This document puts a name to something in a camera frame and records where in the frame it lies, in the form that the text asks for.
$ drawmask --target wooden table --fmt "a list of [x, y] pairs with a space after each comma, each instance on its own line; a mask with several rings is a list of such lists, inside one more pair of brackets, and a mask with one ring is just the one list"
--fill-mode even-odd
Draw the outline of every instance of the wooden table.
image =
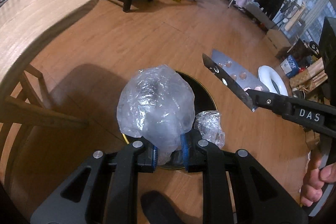
[[[83, 119], [47, 109], [26, 72], [43, 78], [30, 62], [56, 36], [87, 14], [98, 0], [8, 0], [0, 8], [0, 157], [13, 123], [22, 124], [8, 157], [4, 187], [20, 144], [33, 126], [85, 127]], [[14, 88], [22, 90], [14, 98]]]

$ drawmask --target human hand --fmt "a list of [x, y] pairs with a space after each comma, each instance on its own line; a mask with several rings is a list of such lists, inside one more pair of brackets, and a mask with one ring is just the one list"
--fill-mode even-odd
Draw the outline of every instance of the human hand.
[[336, 163], [319, 170], [322, 155], [318, 149], [311, 152], [308, 170], [303, 178], [301, 187], [300, 202], [310, 207], [322, 197], [322, 187], [324, 183], [336, 182]]

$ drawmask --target wooden floor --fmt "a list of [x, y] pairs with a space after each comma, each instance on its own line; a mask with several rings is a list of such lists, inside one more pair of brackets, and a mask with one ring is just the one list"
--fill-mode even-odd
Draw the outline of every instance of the wooden floor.
[[[29, 218], [93, 151], [112, 152], [125, 145], [116, 120], [120, 93], [137, 70], [160, 64], [197, 78], [222, 113], [224, 149], [248, 150], [298, 200], [308, 152], [302, 128], [265, 109], [252, 113], [202, 64], [202, 53], [210, 55], [216, 48], [255, 75], [262, 65], [279, 70], [261, 43], [264, 32], [238, 10], [228, 9], [226, 0], [134, 0], [132, 10], [124, 13], [114, 0], [100, 0], [32, 62], [44, 75], [43, 102], [88, 118], [90, 126], [33, 129], [15, 162], [10, 190], [23, 215]], [[31, 80], [38, 88], [37, 80]], [[1, 170], [16, 129], [7, 139]], [[160, 168], [140, 174], [138, 196], [152, 189], [166, 194], [187, 224], [202, 223], [201, 174]], [[141, 206], [138, 223], [148, 223]]]

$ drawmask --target crumpled plastic wrap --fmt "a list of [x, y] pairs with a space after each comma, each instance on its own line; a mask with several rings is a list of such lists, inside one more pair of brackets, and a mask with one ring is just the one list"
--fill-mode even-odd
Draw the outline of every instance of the crumpled plastic wrap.
[[170, 156], [171, 156], [172, 152], [166, 153], [166, 152], [162, 152], [159, 149], [157, 154], [158, 154], [157, 165], [164, 165], [170, 159]]
[[119, 99], [120, 131], [134, 138], [144, 136], [162, 154], [172, 153], [181, 145], [180, 135], [192, 129], [194, 98], [189, 84], [168, 66], [140, 70]]
[[221, 114], [218, 111], [203, 111], [196, 115], [194, 128], [199, 130], [202, 139], [214, 143], [220, 149], [225, 144], [225, 133], [221, 128]]

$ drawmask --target foot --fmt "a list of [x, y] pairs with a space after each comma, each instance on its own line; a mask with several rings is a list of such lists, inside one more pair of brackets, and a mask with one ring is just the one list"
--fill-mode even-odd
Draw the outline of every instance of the foot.
[[159, 192], [141, 196], [141, 207], [150, 224], [184, 224], [169, 201]]

